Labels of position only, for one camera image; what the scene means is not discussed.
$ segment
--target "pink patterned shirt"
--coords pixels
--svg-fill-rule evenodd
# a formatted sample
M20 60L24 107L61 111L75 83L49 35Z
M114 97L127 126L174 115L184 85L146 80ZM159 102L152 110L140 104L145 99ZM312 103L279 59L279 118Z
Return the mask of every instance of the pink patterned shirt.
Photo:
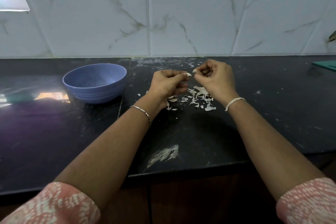
M318 178L292 188L276 205L286 224L336 224L336 184ZM53 182L20 206L1 224L10 223L98 223L100 211L83 192L71 185Z

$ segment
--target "silver bracelet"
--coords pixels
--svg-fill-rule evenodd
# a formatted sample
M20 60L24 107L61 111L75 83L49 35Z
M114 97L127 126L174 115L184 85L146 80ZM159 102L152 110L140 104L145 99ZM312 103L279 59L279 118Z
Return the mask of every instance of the silver bracelet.
M149 121L149 127L151 127L152 122L151 122L151 118L149 117L148 113L144 109L142 109L142 108L140 108L138 106L131 105L129 108L131 108L131 107L135 107L135 108L139 109L140 111L143 111L145 113L145 115L147 115L148 121Z
M230 104L232 104L233 102L235 102L235 101L237 101L237 100L239 100L239 99L243 99L243 100L245 100L245 98L235 98L235 99L231 100L231 102L227 104L227 106L226 106L226 108L225 108L225 112L228 111Z

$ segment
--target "countertop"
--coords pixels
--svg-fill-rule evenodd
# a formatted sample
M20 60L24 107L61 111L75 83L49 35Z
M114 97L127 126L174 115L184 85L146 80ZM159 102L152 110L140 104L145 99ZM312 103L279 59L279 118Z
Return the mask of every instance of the countertop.
M155 71L191 72L208 58L1 60L1 204L23 202L51 182L140 98L137 94L146 93ZM302 153L321 156L336 150L336 72L311 65L336 56L213 59L232 66L238 93ZM123 96L92 105L66 91L63 75L94 63L115 63L128 70ZM191 79L189 88L195 85ZM153 121L125 184L253 168L233 120L218 102L209 112L188 102L173 106L176 111L163 110Z

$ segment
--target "bowl rim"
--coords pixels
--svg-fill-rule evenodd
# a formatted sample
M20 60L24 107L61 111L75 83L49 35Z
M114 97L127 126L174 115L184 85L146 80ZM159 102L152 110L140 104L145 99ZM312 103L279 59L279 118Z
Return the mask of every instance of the bowl rim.
M71 85L67 84L66 82L64 82L64 78L65 78L69 73L71 73L71 72L73 72L73 71L75 71L75 70L77 70L77 69L80 69L80 68L82 68L82 67L87 67L87 66L106 65L106 64L107 64L107 65L114 65L114 66L120 66L120 67L122 67L122 68L124 69L124 72L125 72L124 76L123 76L121 79L119 79L118 81L115 81L115 82L113 82L113 83L108 83L108 84L105 84L105 85L95 86L95 87L75 87L75 86L71 86ZM107 86L107 85L111 85L111 84L114 84L114 83L116 83L116 82L120 82L122 79L125 78L126 75L127 75L127 69L124 68L124 67L121 66L121 65L113 64L113 63L97 63L97 64L90 64L90 65L85 65L85 66L77 67L77 68L75 68L75 69L73 69L73 70L67 72L67 73L63 76L63 78L62 78L62 82L63 82L66 86L71 87L71 88L74 88L74 89L94 89L94 88L100 88L100 87L104 87L104 86Z

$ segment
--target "forearm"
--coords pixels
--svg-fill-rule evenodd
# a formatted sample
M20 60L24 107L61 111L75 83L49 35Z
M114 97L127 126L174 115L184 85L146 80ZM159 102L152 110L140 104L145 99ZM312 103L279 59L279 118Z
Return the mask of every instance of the forearm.
M296 185L324 177L244 100L231 104L229 114L237 125L254 166L276 200Z
M134 105L153 120L160 111L160 99L147 94ZM55 179L88 195L102 209L120 188L134 155L149 128L148 117L130 108Z

